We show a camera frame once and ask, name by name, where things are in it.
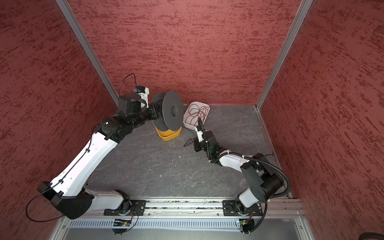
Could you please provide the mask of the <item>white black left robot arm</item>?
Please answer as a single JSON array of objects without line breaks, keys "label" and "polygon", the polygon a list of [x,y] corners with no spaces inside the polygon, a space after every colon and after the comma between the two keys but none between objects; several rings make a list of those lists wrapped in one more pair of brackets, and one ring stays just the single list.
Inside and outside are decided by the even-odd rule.
[{"label": "white black left robot arm", "polygon": [[92,191],[86,188],[86,182],[125,136],[146,121],[157,120],[160,115],[159,108],[150,104],[136,114],[118,112],[104,119],[94,128],[91,139],[75,159],[51,182],[42,182],[39,192],[71,220],[96,210],[112,211],[120,216],[132,214],[132,203],[126,193],[121,190]]}]

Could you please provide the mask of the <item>grey perforated cable spool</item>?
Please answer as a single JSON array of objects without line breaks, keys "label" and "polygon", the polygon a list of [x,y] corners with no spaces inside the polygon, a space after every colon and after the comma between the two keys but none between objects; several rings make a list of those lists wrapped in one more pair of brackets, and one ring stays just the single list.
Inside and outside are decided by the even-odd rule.
[{"label": "grey perforated cable spool", "polygon": [[162,132],[168,130],[178,131],[183,123],[183,103],[179,94],[175,91],[157,93],[152,104],[159,108],[159,118],[153,120],[155,127]]}]

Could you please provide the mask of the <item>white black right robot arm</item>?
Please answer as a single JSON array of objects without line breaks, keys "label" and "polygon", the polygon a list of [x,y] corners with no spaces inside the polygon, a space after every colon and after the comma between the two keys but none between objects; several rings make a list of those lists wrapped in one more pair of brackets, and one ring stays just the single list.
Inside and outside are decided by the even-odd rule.
[{"label": "white black right robot arm", "polygon": [[196,152],[206,152],[211,164],[231,168],[243,174],[248,188],[235,199],[235,209],[239,214],[245,215],[254,205],[283,195],[277,192],[283,187],[285,177],[263,154],[250,157],[232,152],[219,145],[213,132],[202,130],[198,130],[194,138],[194,149]]}]

